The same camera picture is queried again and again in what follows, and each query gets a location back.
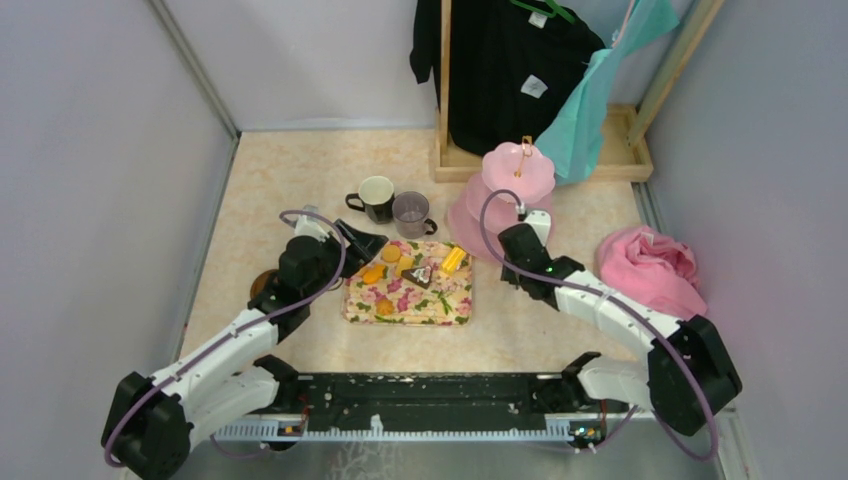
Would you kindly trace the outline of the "chocolate triangle cake slice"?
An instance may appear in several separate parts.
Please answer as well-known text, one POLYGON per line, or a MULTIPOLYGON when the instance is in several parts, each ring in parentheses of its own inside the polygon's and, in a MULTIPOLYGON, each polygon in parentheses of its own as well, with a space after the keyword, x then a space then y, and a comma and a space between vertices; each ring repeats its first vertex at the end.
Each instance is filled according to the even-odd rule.
POLYGON ((432 282, 432 268, 430 266, 419 266, 405 269, 401 272, 400 276, 418 287, 427 290, 432 282))

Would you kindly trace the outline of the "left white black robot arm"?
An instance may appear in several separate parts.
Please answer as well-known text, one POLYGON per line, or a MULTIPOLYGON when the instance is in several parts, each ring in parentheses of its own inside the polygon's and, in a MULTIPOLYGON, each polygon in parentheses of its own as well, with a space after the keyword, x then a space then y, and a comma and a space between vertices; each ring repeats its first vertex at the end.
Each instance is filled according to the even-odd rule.
POLYGON ((107 464, 141 479, 169 479, 191 451, 258 410, 301 412, 299 373, 271 350, 300 327, 310 305, 374 260, 389 240, 342 220, 297 211, 276 269, 261 275, 247 307, 186 357, 117 385, 101 444, 107 464))

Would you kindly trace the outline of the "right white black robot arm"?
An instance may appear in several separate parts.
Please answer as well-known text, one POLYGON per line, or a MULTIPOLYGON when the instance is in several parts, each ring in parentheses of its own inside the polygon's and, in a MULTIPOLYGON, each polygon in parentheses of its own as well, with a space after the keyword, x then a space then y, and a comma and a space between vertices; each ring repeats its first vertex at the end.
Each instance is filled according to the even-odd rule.
POLYGON ((680 319, 636 302, 581 263, 551 257, 525 223, 497 239, 505 254, 503 281, 595 327, 635 357, 586 352, 569 364, 563 398, 572 410, 588 412, 600 400, 613 400, 647 409, 674 432, 692 436, 741 393, 741 378, 709 319, 680 319))

